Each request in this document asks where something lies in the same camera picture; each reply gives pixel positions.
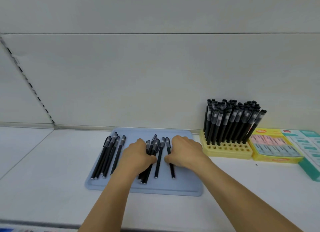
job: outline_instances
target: blue tray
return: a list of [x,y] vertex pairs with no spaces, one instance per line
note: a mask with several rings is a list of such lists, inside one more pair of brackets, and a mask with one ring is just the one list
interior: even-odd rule
[[[122,148],[120,158],[122,156],[123,150],[127,148],[129,144],[136,142],[138,138],[142,138],[144,141],[151,140],[154,134],[157,134],[158,139],[160,140],[162,137],[168,137],[171,140],[176,135],[186,136],[190,139],[193,139],[191,132],[175,129],[115,128],[110,135],[112,136],[114,132],[117,132],[120,137],[122,137],[122,135],[126,136],[126,141],[124,147]],[[202,182],[191,170],[174,166],[176,178],[171,178],[170,166],[164,161],[164,157],[166,155],[167,148],[165,147],[162,152],[158,179],[154,178],[156,170],[156,164],[154,164],[152,166],[147,184],[141,184],[140,180],[136,178],[131,185],[130,192],[181,196],[201,196],[203,193]],[[85,181],[85,187],[89,190],[103,190],[105,188],[110,179],[110,172],[113,166],[115,155],[113,157],[106,179],[103,179],[102,175],[100,175],[98,180],[91,180],[90,178],[93,173],[94,167],[98,162],[98,158],[99,157],[97,157],[97,160],[95,161]]]

